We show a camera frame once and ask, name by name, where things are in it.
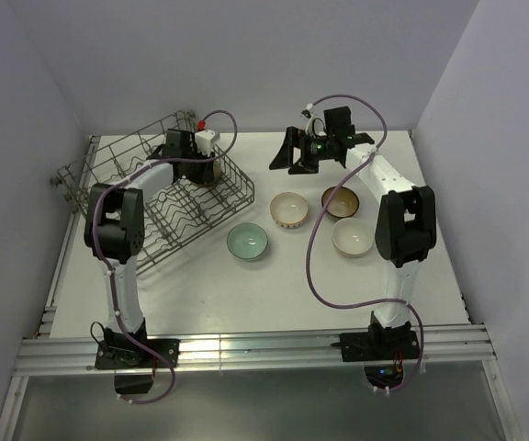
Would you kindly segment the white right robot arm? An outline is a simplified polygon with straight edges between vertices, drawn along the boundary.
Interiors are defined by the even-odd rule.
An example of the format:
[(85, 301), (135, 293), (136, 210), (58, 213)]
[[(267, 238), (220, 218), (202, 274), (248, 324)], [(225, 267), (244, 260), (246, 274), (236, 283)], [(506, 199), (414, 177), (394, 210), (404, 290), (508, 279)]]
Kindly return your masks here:
[(347, 106), (324, 110), (322, 130), (312, 104), (302, 112), (307, 123), (289, 126), (280, 150), (270, 163), (272, 170), (291, 175), (314, 175), (322, 161), (332, 160), (357, 177), (378, 203), (374, 243), (385, 266), (385, 293), (374, 301), (368, 336), (370, 352), (389, 357), (411, 328), (411, 298), (421, 262), (435, 247), (435, 194), (405, 178), (381, 154), (385, 137), (374, 141), (359, 133)]

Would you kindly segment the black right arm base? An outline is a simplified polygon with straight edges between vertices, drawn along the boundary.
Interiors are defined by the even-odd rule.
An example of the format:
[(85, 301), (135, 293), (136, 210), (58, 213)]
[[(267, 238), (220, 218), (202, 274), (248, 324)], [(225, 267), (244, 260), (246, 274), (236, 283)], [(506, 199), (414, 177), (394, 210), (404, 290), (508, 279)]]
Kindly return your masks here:
[(404, 362), (420, 359), (420, 342), (405, 322), (396, 328), (383, 328), (372, 322), (364, 332), (339, 334), (331, 347), (339, 349), (342, 361), (379, 362), (379, 365), (364, 367), (366, 380), (371, 386), (384, 391), (400, 386), (405, 379)]

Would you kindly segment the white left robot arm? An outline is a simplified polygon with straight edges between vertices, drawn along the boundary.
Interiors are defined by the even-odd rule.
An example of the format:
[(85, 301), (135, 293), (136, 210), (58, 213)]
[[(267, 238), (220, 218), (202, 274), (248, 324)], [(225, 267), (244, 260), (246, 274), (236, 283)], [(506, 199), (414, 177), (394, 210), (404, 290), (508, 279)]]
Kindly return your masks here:
[(165, 141), (134, 172), (90, 189), (84, 242), (101, 266), (108, 304), (101, 347), (129, 367), (145, 363), (151, 352), (136, 276), (145, 241), (145, 205), (182, 178), (213, 181), (218, 141), (214, 130), (168, 130)]

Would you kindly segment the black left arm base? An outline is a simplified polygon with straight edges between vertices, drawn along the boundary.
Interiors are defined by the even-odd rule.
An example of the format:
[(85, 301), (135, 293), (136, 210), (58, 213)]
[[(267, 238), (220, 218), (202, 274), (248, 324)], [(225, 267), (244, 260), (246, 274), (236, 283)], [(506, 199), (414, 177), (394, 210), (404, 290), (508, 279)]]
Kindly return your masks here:
[(120, 398), (134, 399), (148, 393), (158, 368), (174, 370), (177, 366), (181, 341), (149, 338), (146, 322), (142, 322), (141, 328), (129, 336), (149, 348), (151, 354), (100, 322), (93, 322), (89, 333), (97, 345), (94, 368), (115, 371), (114, 390)]

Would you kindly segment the white bowl blue stripes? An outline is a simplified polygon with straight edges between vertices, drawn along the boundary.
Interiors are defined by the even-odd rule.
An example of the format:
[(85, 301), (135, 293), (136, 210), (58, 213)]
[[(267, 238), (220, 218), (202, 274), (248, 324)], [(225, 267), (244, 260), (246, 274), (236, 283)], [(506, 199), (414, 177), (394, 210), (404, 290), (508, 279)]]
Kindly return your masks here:
[(307, 200), (293, 192), (284, 192), (274, 196), (269, 210), (273, 221), (285, 229), (301, 226), (310, 211)]

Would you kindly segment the black bowl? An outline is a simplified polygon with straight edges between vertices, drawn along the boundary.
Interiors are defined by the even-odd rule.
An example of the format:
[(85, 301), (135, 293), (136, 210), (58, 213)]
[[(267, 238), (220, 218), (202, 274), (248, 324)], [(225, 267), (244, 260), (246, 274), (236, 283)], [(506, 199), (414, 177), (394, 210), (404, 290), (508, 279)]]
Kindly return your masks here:
[(217, 184), (218, 181), (220, 180), (221, 176), (222, 176), (221, 166), (220, 166), (219, 162), (214, 162), (213, 163), (213, 180), (211, 181), (211, 184), (212, 185)]

